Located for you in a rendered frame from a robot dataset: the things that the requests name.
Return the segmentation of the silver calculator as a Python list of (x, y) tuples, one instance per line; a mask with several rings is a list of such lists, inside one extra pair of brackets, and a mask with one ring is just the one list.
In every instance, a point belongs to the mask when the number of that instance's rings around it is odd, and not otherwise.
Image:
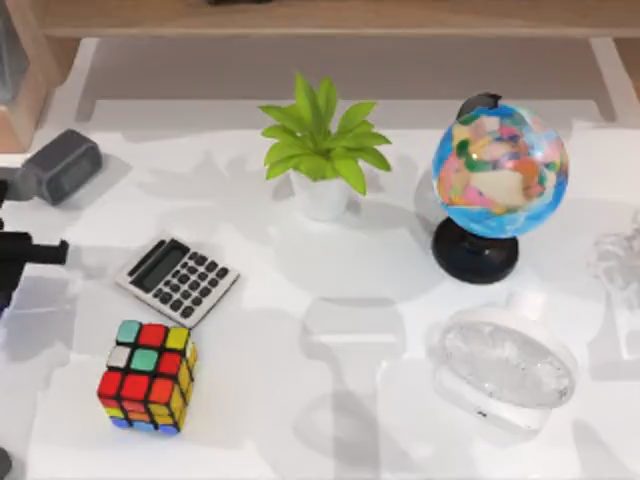
[(115, 283), (171, 321), (196, 327), (240, 274), (211, 252), (166, 232), (141, 247)]

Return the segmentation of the green plant in white pot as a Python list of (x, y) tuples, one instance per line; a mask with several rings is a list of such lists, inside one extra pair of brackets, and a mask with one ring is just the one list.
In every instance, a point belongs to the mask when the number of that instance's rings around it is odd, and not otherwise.
[(272, 141), (264, 155), (265, 179), (289, 174), (302, 213), (311, 220), (333, 221), (346, 212), (353, 193), (368, 194), (364, 164), (392, 171), (380, 151), (391, 140), (370, 121), (376, 101), (357, 101), (335, 117), (339, 97), (329, 77), (312, 85), (296, 72), (293, 93), (288, 105), (259, 107), (272, 120), (261, 132)]

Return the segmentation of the globe on black stand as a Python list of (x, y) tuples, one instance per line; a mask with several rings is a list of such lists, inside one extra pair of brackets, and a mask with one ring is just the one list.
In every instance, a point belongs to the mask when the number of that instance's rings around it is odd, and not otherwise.
[(437, 264), (457, 280), (487, 285), (511, 274), (520, 237), (559, 208), (569, 158), (561, 136), (535, 113), (483, 92), (459, 107), (431, 175), (445, 212), (431, 240)]

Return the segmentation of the wooden shelf unit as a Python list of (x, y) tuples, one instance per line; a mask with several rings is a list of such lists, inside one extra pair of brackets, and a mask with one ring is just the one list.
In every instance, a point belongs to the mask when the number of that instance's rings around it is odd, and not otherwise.
[(58, 130), (257, 128), (293, 76), (345, 102), (449, 102), (478, 90), (583, 102), (615, 53), (626, 79), (601, 115), (640, 126), (640, 0), (0, 0), (33, 68), (24, 141)]

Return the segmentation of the multicoloured puzzle cube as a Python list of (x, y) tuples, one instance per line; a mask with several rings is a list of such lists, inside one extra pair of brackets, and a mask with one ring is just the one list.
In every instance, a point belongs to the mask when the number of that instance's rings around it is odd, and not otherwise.
[(97, 398), (117, 428), (177, 435), (193, 395), (197, 361), (189, 329), (124, 320)]

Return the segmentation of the white desk fan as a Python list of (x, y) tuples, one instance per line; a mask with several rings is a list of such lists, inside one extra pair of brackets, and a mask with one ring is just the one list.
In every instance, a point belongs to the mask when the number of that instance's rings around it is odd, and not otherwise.
[(543, 321), (545, 303), (539, 291), (514, 291), (452, 314), (432, 343), (434, 390), (498, 428), (538, 434), (578, 384), (576, 358)]

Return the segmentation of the grey alarm clock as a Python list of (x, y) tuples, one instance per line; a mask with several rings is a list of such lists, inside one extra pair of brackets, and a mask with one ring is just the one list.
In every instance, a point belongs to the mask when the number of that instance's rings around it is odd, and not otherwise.
[(59, 205), (92, 179), (103, 163), (102, 151), (94, 140), (66, 129), (25, 161), (25, 190), (31, 198)]

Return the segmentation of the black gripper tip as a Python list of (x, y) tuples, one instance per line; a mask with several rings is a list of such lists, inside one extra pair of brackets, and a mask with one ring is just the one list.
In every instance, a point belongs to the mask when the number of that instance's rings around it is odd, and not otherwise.
[(65, 265), (70, 244), (37, 244), (27, 232), (4, 230), (0, 219), (0, 318), (11, 305), (27, 264)]

